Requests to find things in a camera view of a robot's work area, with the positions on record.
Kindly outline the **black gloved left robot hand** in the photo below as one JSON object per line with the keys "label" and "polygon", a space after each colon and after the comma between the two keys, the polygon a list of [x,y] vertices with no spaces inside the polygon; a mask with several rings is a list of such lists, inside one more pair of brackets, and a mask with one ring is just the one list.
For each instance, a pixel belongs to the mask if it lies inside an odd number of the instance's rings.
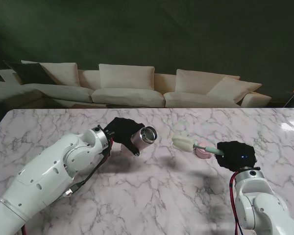
{"label": "black gloved left robot hand", "polygon": [[115,117],[104,128],[104,132],[109,134],[114,142],[123,144],[133,155],[139,156],[140,150],[132,143],[131,137],[144,127],[144,124],[132,119]]}

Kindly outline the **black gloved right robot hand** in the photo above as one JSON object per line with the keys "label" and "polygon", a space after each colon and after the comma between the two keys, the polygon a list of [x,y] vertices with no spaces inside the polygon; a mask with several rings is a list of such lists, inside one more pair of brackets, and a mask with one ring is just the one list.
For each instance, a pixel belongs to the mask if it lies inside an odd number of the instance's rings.
{"label": "black gloved right robot hand", "polygon": [[223,155],[215,155],[219,166],[236,172],[244,167],[254,167],[256,163],[254,147],[238,141],[218,142],[217,149]]}

